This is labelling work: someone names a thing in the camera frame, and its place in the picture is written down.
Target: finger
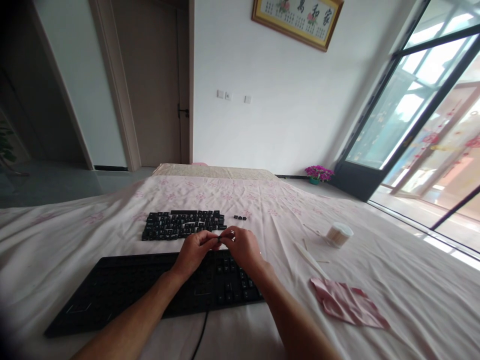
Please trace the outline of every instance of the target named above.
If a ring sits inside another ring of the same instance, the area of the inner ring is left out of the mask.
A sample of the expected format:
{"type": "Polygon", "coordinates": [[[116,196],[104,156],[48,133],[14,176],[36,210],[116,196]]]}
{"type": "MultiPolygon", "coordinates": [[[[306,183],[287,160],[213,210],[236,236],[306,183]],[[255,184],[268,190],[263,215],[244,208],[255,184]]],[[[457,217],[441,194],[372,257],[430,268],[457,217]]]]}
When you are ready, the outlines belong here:
{"type": "Polygon", "coordinates": [[[204,242],[201,248],[204,249],[206,254],[210,249],[213,249],[218,243],[219,241],[216,237],[211,238],[210,240],[207,240],[206,242],[204,242]]]}
{"type": "Polygon", "coordinates": [[[231,239],[235,236],[235,233],[238,234],[242,230],[243,229],[241,227],[238,227],[238,226],[229,226],[225,230],[222,231],[220,236],[222,238],[230,238],[231,239]]]}
{"type": "Polygon", "coordinates": [[[218,251],[218,250],[220,250],[221,247],[222,247],[222,243],[218,242],[218,240],[217,240],[216,245],[214,247],[212,247],[211,249],[213,251],[218,251]]]}
{"type": "Polygon", "coordinates": [[[202,245],[206,241],[212,238],[216,238],[218,236],[218,235],[215,235],[213,232],[210,232],[207,230],[202,230],[200,232],[197,232],[195,235],[199,245],[202,245]]]}
{"type": "Polygon", "coordinates": [[[229,238],[229,237],[222,237],[222,238],[220,239],[220,242],[221,242],[222,244],[225,244],[225,246],[226,246],[227,248],[229,248],[229,249],[230,249],[230,247],[234,244],[234,241],[233,241],[231,238],[229,238]]]}

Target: cotton swab container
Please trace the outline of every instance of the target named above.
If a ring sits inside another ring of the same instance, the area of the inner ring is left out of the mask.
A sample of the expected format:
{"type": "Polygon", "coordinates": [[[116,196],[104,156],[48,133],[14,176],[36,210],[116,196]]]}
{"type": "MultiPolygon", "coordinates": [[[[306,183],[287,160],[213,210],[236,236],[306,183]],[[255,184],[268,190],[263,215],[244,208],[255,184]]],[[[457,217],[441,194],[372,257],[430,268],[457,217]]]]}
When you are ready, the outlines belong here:
{"type": "Polygon", "coordinates": [[[353,234],[354,232],[347,225],[341,222],[334,222],[326,234],[326,239],[330,245],[341,248],[353,234]]]}

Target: framed picture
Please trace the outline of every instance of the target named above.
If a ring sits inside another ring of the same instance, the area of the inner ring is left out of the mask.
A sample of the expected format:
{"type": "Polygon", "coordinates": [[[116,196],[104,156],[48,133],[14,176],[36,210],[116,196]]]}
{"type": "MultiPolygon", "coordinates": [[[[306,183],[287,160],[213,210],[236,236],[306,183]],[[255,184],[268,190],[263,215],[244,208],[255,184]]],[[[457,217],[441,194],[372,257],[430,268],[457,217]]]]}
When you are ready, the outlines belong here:
{"type": "Polygon", "coordinates": [[[254,0],[251,19],[326,52],[343,0],[254,0]]]}

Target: pink cloth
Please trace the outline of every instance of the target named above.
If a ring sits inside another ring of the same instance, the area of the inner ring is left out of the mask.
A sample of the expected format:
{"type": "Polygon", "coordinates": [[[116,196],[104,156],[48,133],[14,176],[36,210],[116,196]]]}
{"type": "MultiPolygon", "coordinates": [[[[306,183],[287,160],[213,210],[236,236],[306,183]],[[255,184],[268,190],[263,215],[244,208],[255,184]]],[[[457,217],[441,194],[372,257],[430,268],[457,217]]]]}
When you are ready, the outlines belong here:
{"type": "Polygon", "coordinates": [[[389,322],[359,288],[315,277],[310,281],[315,286],[317,300],[327,314],[357,326],[390,329],[389,322]]]}

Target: black keyboard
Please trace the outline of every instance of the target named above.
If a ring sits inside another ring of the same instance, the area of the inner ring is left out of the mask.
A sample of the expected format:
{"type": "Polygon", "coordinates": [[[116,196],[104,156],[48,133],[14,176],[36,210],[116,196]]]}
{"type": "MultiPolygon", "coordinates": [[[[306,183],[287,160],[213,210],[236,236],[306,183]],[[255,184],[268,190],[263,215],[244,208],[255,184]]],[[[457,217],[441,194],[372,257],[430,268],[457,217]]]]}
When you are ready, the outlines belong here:
{"type": "MultiPolygon", "coordinates": [[[[140,299],[168,271],[178,252],[102,257],[44,335],[55,338],[100,330],[140,299]]],[[[252,279],[228,250],[209,251],[180,288],[163,318],[263,302],[252,279]]]]}
{"type": "Polygon", "coordinates": [[[146,219],[142,241],[184,239],[202,230],[225,230],[225,215],[220,210],[172,210],[151,212],[146,219]]]}

